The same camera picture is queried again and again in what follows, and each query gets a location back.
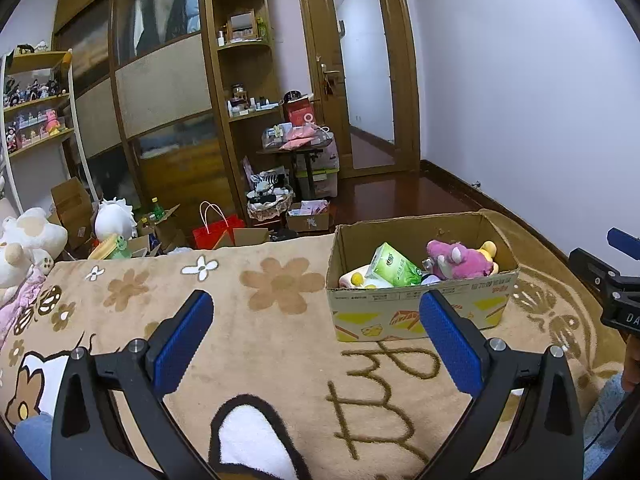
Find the white wall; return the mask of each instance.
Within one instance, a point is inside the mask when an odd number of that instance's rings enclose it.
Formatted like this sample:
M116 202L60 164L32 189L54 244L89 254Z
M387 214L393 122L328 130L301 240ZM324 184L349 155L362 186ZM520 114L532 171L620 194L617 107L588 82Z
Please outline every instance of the white wall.
M640 236L640 43L613 0L408 0L422 158L568 253Z
M0 32L0 52L8 52L18 43L36 45L44 40L51 44L53 20L58 0L21 0ZM60 150L47 144L11 161L22 207L39 206L48 210L52 204L50 190L66 180ZM12 198L5 176L5 191Z
M335 0L349 123L394 142L389 55L380 0Z
M300 0L268 0L268 3L280 90L283 95L289 90L310 93Z

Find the pink toy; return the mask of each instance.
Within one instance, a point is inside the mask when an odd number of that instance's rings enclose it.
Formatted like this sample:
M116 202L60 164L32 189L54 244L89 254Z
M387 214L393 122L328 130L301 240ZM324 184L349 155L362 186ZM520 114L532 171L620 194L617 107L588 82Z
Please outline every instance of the pink toy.
M427 254L433 263L433 273L441 280L464 280L489 276L494 264L479 251L467 249L463 244L446 244L432 240Z
M60 122L58 121L58 116L56 115L55 110L47 110L47 125L45 126L45 130L49 135L55 135L58 132L60 127Z

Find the wooden door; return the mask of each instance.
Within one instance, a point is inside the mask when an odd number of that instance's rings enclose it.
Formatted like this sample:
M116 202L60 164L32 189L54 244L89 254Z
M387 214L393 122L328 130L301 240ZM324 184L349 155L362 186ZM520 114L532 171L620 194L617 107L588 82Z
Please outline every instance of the wooden door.
M414 42L405 0L300 0L319 122L340 176L417 170Z

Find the yellow plush toy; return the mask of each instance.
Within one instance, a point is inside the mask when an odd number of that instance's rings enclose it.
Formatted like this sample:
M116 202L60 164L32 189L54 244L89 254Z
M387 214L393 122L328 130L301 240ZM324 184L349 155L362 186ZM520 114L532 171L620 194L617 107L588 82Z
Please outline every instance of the yellow plush toy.
M498 267L498 264L494 262L495 253L497 253L497 251L498 249L496 248L495 244L491 240L486 241L478 249L478 252L482 253L482 256L484 256L489 262L492 262L494 264L494 270L491 271L492 276L494 274L498 274L498 271L500 270L500 268Z

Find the baseboard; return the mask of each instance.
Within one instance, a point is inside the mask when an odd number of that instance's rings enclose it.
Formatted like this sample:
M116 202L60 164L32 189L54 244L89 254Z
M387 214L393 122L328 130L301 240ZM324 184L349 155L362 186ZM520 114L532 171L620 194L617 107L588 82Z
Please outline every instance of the baseboard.
M350 125L351 133L355 136L360 137L365 142L368 142L372 146L375 146L381 152L385 152L387 155L396 156L396 146L385 139L380 139L380 137L375 136L374 134L370 134L365 130L361 130L356 126Z
M562 261L562 263L565 265L568 263L569 259L566 254L540 234L540 232L527 224L522 218L509 211L505 206L496 202L490 196L485 195L479 189L471 187L468 183L456 177L453 173L449 173L449 171L444 170L440 166L437 166L428 160L420 161L420 171L423 172L425 176L429 177L434 184L437 184L446 191L452 194L462 195L468 201L474 202L479 208L491 209L505 215L507 218L510 218L522 228L526 229L532 236L535 236L540 243L549 249L556 258Z

